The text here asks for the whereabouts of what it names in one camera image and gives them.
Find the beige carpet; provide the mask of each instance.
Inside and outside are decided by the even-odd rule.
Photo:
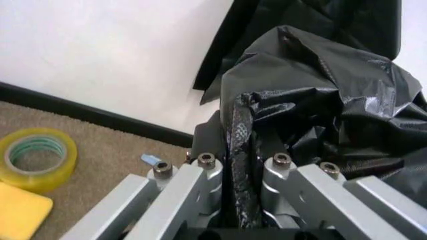
[[[61,130],[74,139],[78,150],[71,178],[45,194],[53,200],[53,209],[34,240],[58,239],[128,174],[145,176],[150,166],[140,160],[142,154],[176,166],[185,160],[186,148],[0,101],[0,138],[31,127]]]

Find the hex socket screw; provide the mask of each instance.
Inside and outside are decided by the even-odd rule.
[[[324,161],[320,163],[319,167],[333,179],[338,179],[338,176],[340,175],[340,168],[336,164]]]
[[[292,158],[283,152],[277,152],[273,156],[273,165],[283,169],[289,169],[291,167]]]
[[[215,168],[215,156],[210,152],[201,153],[197,157],[197,165],[205,170]]]
[[[152,167],[154,177],[157,179],[168,179],[172,177],[172,165],[165,161],[158,161]]]

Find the roll of tape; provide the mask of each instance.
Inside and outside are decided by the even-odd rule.
[[[14,161],[31,150],[53,151],[60,156],[60,161],[39,171],[15,167]],[[67,134],[52,128],[22,129],[0,140],[0,180],[33,193],[45,193],[71,176],[76,159],[76,143]]]

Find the black plastic bag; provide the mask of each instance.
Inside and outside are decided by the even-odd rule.
[[[389,59],[400,50],[401,0],[259,0],[254,12],[253,5],[254,0],[234,1],[221,25],[194,84],[206,90],[201,104],[220,96],[222,75],[276,26],[292,26]],[[252,12],[246,25],[233,21]]]
[[[257,182],[274,151],[262,146],[272,144],[299,166],[328,161],[348,179],[378,176],[427,207],[426,110],[420,83],[388,58],[291,26],[268,31],[222,78],[223,204],[234,226],[263,225]]]

